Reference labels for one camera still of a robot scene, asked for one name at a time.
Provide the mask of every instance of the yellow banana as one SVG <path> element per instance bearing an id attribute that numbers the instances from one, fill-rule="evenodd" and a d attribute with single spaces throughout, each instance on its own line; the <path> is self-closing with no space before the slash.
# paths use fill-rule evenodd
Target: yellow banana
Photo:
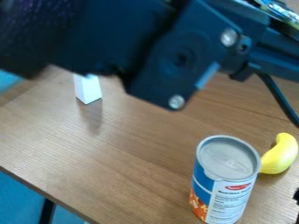
<path id="1" fill-rule="evenodd" d="M 287 133 L 278 134 L 276 146 L 261 158 L 261 173 L 277 174 L 286 171 L 298 155 L 296 139 Z"/>

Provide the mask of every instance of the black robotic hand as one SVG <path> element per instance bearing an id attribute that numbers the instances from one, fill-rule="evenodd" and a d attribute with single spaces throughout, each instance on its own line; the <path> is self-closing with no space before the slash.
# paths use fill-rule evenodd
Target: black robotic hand
<path id="1" fill-rule="evenodd" d="M 184 107 L 218 71 L 299 81 L 299 16 L 276 0 L 0 0 L 0 69 L 117 74 L 128 94 Z"/>
<path id="2" fill-rule="evenodd" d="M 0 0 L 0 68 L 29 78 L 73 25 L 80 0 Z"/>

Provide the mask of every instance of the metal bolt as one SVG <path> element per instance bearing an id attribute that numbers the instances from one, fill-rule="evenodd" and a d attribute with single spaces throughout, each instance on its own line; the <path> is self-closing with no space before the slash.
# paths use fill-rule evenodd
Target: metal bolt
<path id="1" fill-rule="evenodd" d="M 185 105 L 185 100 L 181 95 L 174 95 L 170 98 L 170 107 L 172 109 L 178 110 L 181 109 Z"/>
<path id="2" fill-rule="evenodd" d="M 237 43 L 237 40 L 238 33 L 231 28 L 224 30 L 220 37 L 220 41 L 225 47 L 233 46 L 235 43 Z"/>

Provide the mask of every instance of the white cube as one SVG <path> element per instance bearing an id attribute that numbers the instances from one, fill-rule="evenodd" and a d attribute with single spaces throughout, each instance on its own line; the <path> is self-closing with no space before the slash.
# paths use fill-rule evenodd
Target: white cube
<path id="1" fill-rule="evenodd" d="M 76 97 L 85 104 L 102 98 L 99 77 L 94 74 L 73 76 Z"/>

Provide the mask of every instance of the black cable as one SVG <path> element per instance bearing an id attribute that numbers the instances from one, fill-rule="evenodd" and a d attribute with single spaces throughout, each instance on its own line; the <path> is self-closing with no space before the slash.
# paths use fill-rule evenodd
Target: black cable
<path id="1" fill-rule="evenodd" d="M 266 84 L 266 86 L 268 87 L 278 104 L 281 106 L 285 115 L 297 128 L 299 128 L 299 117 L 297 113 L 289 105 L 289 102 L 284 97 L 282 91 L 277 87 L 274 80 L 265 73 L 258 73 L 258 75 L 261 78 L 261 80 Z"/>

